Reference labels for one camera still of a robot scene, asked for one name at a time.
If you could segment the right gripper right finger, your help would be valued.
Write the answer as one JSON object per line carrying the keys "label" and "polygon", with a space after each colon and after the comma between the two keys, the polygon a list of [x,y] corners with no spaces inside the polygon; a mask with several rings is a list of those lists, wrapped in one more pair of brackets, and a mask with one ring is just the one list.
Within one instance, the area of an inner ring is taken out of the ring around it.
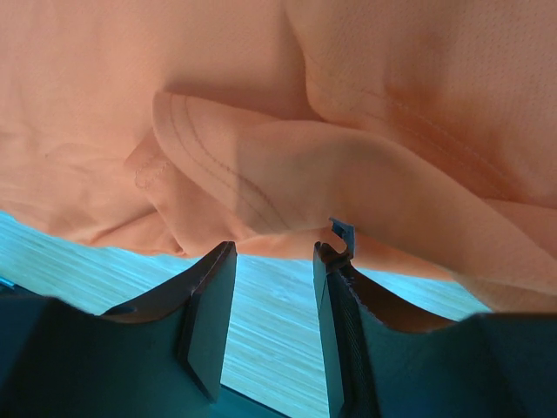
{"label": "right gripper right finger", "polygon": [[333,417],[553,417],[556,317],[477,313],[453,321],[415,306],[319,242],[313,278]]}

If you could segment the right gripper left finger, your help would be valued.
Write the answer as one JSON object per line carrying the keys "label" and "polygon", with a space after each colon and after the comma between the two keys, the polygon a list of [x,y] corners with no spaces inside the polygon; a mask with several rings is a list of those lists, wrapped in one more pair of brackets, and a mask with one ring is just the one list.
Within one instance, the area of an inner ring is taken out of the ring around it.
{"label": "right gripper left finger", "polygon": [[206,417],[219,395],[236,275],[224,242],[100,315],[1,299],[4,417]]}

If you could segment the orange t shirt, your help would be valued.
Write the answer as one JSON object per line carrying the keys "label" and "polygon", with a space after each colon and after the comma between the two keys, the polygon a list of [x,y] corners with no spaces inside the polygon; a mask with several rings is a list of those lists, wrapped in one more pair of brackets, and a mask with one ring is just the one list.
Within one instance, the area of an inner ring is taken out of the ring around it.
{"label": "orange t shirt", "polygon": [[4,1],[1,208],[89,246],[556,308],[553,1]]}

